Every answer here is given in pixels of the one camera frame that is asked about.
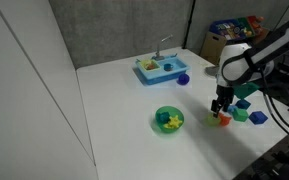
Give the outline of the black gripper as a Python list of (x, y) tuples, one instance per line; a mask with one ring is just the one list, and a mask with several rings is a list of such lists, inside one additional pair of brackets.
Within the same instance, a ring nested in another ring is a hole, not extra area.
[(218, 85), (216, 89), (217, 100), (213, 100), (211, 104), (211, 111), (215, 118), (218, 117), (218, 114), (222, 107), (222, 111), (225, 113), (230, 113), (229, 106), (231, 105), (234, 97), (234, 89), (232, 87), (223, 87)]

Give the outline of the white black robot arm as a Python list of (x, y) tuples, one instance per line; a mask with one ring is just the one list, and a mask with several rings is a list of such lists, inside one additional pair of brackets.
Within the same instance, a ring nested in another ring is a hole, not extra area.
[(217, 98), (211, 104), (213, 116), (217, 117), (221, 110), (227, 111), (233, 100), (234, 86), (261, 78), (261, 69), (287, 52), (289, 52), (289, 20), (253, 47), (222, 58), (216, 74)]

